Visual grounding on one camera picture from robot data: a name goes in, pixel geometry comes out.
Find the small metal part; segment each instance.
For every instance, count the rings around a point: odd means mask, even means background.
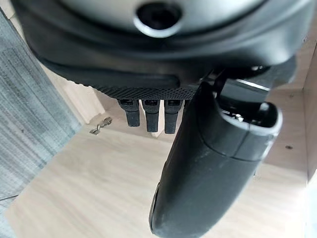
[[[263,66],[253,66],[251,70],[258,71],[259,69],[263,69]]]
[[[102,122],[100,122],[98,125],[97,125],[97,128],[96,129],[92,129],[89,133],[90,134],[94,134],[94,135],[98,135],[100,133],[100,129],[107,126],[107,125],[110,125],[112,123],[112,118],[111,117],[107,117],[105,118]]]
[[[235,115],[235,118],[240,121],[240,122],[243,122],[244,118],[240,115],[240,114],[236,114]]]
[[[249,85],[249,86],[254,87],[254,88],[262,89],[262,90],[265,90],[265,91],[270,91],[270,89],[267,88],[267,87],[258,85],[256,83],[248,82],[246,80],[237,79],[236,81],[239,82],[239,83],[243,83],[243,84]]]

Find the grey fabric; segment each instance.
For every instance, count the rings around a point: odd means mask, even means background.
[[[15,234],[10,225],[8,224],[3,212],[14,201],[14,198],[0,201],[0,238],[14,238]]]
[[[1,215],[13,199],[1,200],[18,195],[80,128],[0,12],[0,238],[13,237]]]

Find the wooden panel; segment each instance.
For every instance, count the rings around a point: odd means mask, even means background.
[[[10,0],[0,0],[0,8],[8,19],[10,19],[14,15],[14,9],[11,5]]]
[[[271,99],[284,111],[281,136],[256,177],[206,238],[304,237],[302,96],[276,91]],[[16,199],[6,217],[18,238],[153,237],[148,213],[171,137],[136,136],[130,133],[133,128],[124,126],[124,114],[114,116],[98,136],[88,133],[93,125],[85,126]]]
[[[308,177],[311,179],[317,169],[317,55],[314,54],[304,87],[306,136],[308,154]]]
[[[303,47],[297,53],[298,70],[293,83],[283,85],[281,89],[303,89],[308,70],[312,61],[317,40],[317,14],[313,20],[311,30],[305,39]]]

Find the black plastic housing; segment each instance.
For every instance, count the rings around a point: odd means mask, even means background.
[[[283,63],[302,45],[315,5],[314,0],[268,0],[219,28],[154,39],[87,20],[58,0],[11,1],[38,59],[101,91],[190,88],[214,67]]]
[[[186,108],[150,214],[163,238],[199,238],[215,225],[266,157],[282,126],[273,104],[260,125],[222,113],[203,83]]]

